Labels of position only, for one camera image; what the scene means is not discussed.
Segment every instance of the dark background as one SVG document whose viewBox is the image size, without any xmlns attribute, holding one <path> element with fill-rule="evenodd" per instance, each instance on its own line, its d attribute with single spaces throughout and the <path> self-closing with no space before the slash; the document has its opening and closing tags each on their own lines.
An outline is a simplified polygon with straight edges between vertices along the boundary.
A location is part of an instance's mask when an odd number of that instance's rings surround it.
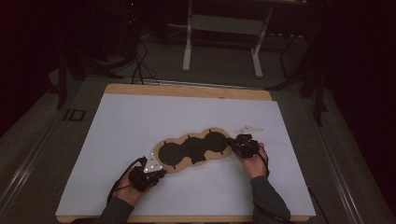
<svg viewBox="0 0 396 224">
<path fill-rule="evenodd" d="M 96 1 L 93 6 L 76 0 L 1 1 L 0 136 L 50 89 L 48 73 L 57 68 L 65 40 L 102 59 L 104 45 L 111 49 L 119 44 L 117 38 L 105 38 L 98 29 L 102 24 L 114 34 L 122 30 L 122 7 L 118 5 L 122 1 L 112 7 L 109 2 Z M 396 214 L 396 3 L 367 0 L 336 5 L 317 35 L 320 53 L 329 59 L 326 86 Z M 187 1 L 148 0 L 141 18 L 164 37 L 164 24 L 186 23 L 186 8 Z M 290 10 L 277 10 L 269 30 L 290 33 L 290 27 L 304 15 Z"/>
</svg>

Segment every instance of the sleeve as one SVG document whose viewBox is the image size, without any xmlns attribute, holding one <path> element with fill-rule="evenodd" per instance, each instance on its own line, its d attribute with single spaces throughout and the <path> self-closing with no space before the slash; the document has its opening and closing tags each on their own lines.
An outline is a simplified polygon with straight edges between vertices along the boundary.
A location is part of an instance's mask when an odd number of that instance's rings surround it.
<svg viewBox="0 0 396 224">
<path fill-rule="evenodd" d="M 128 220 L 134 207 L 122 199 L 113 197 L 102 214 L 92 224 L 121 224 Z"/>
<path fill-rule="evenodd" d="M 279 221 L 264 214 L 265 211 L 290 220 L 290 211 L 283 199 L 272 187 L 268 179 L 261 175 L 250 180 L 253 194 L 253 223 L 277 224 Z"/>
</svg>

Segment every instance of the metal frame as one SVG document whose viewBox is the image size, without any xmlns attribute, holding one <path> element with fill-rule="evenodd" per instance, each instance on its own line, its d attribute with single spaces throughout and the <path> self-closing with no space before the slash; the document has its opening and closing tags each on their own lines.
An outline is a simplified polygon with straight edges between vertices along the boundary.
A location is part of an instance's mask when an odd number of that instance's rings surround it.
<svg viewBox="0 0 396 224">
<path fill-rule="evenodd" d="M 190 71 L 191 64 L 191 32 L 192 29 L 217 31 L 225 33 L 235 33 L 244 35 L 257 35 L 258 42 L 256 46 L 251 49 L 251 58 L 253 61 L 254 72 L 257 78 L 262 78 L 262 67 L 260 65 L 259 52 L 262 47 L 262 41 L 265 37 L 265 32 L 270 21 L 273 8 L 269 7 L 264 21 L 233 19 L 224 17 L 213 17 L 205 15 L 192 14 L 192 0 L 189 0 L 189 15 L 187 19 L 187 42 L 184 50 L 184 60 L 182 70 L 184 72 Z"/>
</svg>

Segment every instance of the wooden board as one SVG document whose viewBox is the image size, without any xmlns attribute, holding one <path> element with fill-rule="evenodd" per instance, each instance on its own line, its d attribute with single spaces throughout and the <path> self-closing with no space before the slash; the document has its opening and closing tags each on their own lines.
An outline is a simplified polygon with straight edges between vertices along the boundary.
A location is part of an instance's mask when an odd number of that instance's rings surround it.
<svg viewBox="0 0 396 224">
<path fill-rule="evenodd" d="M 264 101 L 272 100 L 271 95 L 268 91 L 208 88 L 208 87 L 173 87 L 173 86 L 109 84 L 105 90 L 105 93 L 205 97 L 205 98 L 264 100 Z"/>
<path fill-rule="evenodd" d="M 206 141 L 208 144 L 200 146 L 200 142 L 213 133 L 220 136 L 220 139 Z M 216 127 L 201 133 L 186 133 L 178 139 L 168 138 L 158 143 L 154 148 L 154 156 L 168 173 L 177 173 L 188 166 L 202 165 L 209 160 L 219 160 L 230 155 L 232 149 L 227 146 L 229 137 L 227 132 Z"/>
</svg>

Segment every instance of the table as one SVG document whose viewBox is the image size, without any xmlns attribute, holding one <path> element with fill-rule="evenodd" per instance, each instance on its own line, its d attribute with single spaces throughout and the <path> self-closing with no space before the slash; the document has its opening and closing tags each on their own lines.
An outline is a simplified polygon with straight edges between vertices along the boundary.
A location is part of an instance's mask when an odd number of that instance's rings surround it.
<svg viewBox="0 0 396 224">
<path fill-rule="evenodd" d="M 191 33 L 192 30 L 205 30 L 205 31 L 215 31 L 233 34 L 243 34 L 243 35 L 256 35 L 258 37 L 257 44 L 251 49 L 251 57 L 253 61 L 255 76 L 257 78 L 262 78 L 262 67 L 260 65 L 259 52 L 262 47 L 262 41 L 265 37 L 265 32 L 267 30 L 268 24 L 270 22 L 271 16 L 274 10 L 274 4 L 293 4 L 308 6 L 306 1 L 296 1 L 296 0 L 257 0 L 252 1 L 256 3 L 267 4 L 268 8 L 264 13 L 266 16 L 264 20 L 246 20 L 237 18 L 226 18 L 217 16 L 207 16 L 194 14 L 192 12 L 192 0 L 189 0 L 188 8 L 188 19 L 187 19 L 187 42 L 184 51 L 184 59 L 182 70 L 184 72 L 190 71 L 191 63 Z"/>
<path fill-rule="evenodd" d="M 188 106 L 170 106 L 174 102 Z M 269 107 L 265 111 L 251 108 L 245 113 L 246 119 L 224 121 L 241 116 L 239 105 Z M 224 110 L 217 111 L 224 106 L 233 110 L 227 110 L 227 113 L 224 113 Z M 204 110 L 194 114 L 193 111 L 199 108 Z M 236 130 L 233 127 L 241 128 L 242 123 L 252 122 L 251 118 L 259 117 L 262 112 L 265 112 L 267 117 L 259 120 L 282 120 L 277 104 L 271 101 L 268 91 L 110 84 L 106 88 L 90 132 L 65 187 L 56 213 L 58 220 L 71 222 L 80 217 L 100 215 L 106 204 L 106 194 L 118 175 L 131 161 L 142 154 L 148 155 L 150 149 L 159 141 L 167 137 L 181 136 L 186 133 L 185 128 L 191 126 L 193 127 L 188 129 L 187 133 L 191 130 L 200 132 L 209 124 L 224 127 L 226 130 Z M 198 118 L 200 122 L 195 122 L 196 115 L 201 116 Z M 268 121 L 265 125 L 268 129 L 265 135 L 253 135 L 258 137 L 257 139 L 264 139 L 266 143 L 266 150 L 271 159 L 269 180 L 290 208 L 291 219 L 308 220 L 315 215 L 315 210 L 286 127 L 284 123 L 273 123 L 271 126 L 271 122 Z M 235 135 L 230 131 L 229 134 L 232 137 Z M 198 167 L 186 168 L 175 175 L 166 175 L 145 196 L 128 221 L 245 222 L 251 220 L 253 209 L 249 197 L 250 185 L 242 165 L 237 158 L 228 156 Z"/>
</svg>

